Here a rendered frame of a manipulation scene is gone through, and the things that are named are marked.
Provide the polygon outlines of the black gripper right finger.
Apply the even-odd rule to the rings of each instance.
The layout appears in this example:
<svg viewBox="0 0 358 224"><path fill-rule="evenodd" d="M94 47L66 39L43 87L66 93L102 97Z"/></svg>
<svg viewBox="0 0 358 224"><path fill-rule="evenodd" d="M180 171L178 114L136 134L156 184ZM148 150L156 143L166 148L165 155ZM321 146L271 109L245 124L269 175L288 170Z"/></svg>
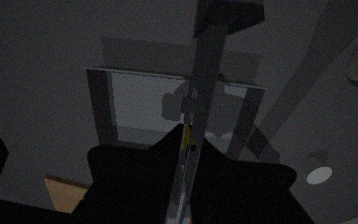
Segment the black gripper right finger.
<svg viewBox="0 0 358 224"><path fill-rule="evenodd" d="M190 196L191 224L208 224L229 182L284 185L297 179L295 169L283 164L231 160L206 138Z"/></svg>

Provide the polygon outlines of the wooden board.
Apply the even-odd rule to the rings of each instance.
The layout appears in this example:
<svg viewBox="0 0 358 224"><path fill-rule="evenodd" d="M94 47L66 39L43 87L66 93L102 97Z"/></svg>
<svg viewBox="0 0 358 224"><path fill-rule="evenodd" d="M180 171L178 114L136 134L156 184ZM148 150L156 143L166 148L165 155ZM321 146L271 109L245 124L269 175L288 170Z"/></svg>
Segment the wooden board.
<svg viewBox="0 0 358 224"><path fill-rule="evenodd" d="M44 177L44 181L55 210L65 213L72 213L91 187L49 175Z"/></svg>

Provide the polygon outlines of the grey cylinder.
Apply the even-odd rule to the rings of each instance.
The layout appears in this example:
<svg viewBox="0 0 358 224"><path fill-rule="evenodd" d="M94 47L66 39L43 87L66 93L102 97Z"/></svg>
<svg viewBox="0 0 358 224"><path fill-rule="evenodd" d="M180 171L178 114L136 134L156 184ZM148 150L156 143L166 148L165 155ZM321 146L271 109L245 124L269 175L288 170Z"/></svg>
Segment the grey cylinder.
<svg viewBox="0 0 358 224"><path fill-rule="evenodd" d="M324 182L332 174L332 169L317 157L303 160L296 169L299 175L311 185Z"/></svg>

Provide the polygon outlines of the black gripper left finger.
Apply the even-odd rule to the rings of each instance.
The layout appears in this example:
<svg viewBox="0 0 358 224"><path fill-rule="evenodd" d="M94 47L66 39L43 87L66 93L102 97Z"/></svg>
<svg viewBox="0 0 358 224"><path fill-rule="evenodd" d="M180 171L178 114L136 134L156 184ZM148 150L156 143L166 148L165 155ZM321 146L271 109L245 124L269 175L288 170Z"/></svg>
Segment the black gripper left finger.
<svg viewBox="0 0 358 224"><path fill-rule="evenodd" d="M182 132L183 124L179 123L147 150L107 144L90 149L87 159L93 182L97 177L105 177L157 185L156 210L161 210L160 224L164 224L179 157Z"/></svg>

